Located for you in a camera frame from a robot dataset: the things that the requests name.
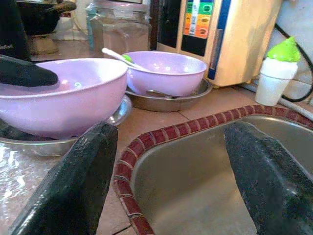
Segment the beige floor tile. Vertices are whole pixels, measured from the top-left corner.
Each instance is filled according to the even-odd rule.
[[[130,116],[118,126],[117,156],[137,136],[185,121],[188,119],[178,112],[160,113],[134,108]]]
[[[180,113],[192,120],[245,105],[257,104],[254,101],[254,94],[247,92],[241,92],[233,87],[219,88],[210,92],[191,109],[180,111]]]
[[[110,186],[99,220],[97,235],[112,235],[128,226],[130,226],[129,219],[113,187]]]
[[[134,229],[132,227],[118,233],[117,235],[136,235],[136,232],[134,231]]]

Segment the gloved hand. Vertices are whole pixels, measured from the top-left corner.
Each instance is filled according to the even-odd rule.
[[[0,55],[0,83],[25,87],[51,86],[58,76],[35,64]]]

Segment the green cap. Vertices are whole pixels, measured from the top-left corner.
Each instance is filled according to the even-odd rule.
[[[272,47],[268,52],[268,57],[279,61],[298,62],[300,61],[300,52],[294,38],[290,37]]]
[[[127,60],[128,62],[133,63],[133,60],[131,59],[131,57],[129,55],[123,55],[124,59]]]

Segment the pink bowl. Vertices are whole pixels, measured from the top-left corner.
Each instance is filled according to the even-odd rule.
[[[170,95],[188,96],[201,83],[207,66],[201,60],[161,51],[128,52],[132,60],[150,70],[128,69],[127,85],[137,94],[155,90]]]
[[[127,66],[112,59],[73,59],[37,64],[55,72],[56,85],[0,84],[0,118],[24,132],[55,139],[78,136],[119,107]]]

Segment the metal tray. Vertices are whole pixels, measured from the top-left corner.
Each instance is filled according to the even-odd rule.
[[[189,109],[195,105],[204,95],[212,90],[213,86],[206,80],[202,80],[198,92],[195,95],[180,98],[163,98],[147,95],[139,95],[127,88],[126,94],[131,98],[133,106],[156,112],[173,112]]]
[[[125,95],[115,113],[108,118],[107,123],[118,126],[132,111],[132,102]],[[38,137],[8,126],[0,119],[0,146],[32,157],[63,156],[75,143],[77,137],[54,140]]]

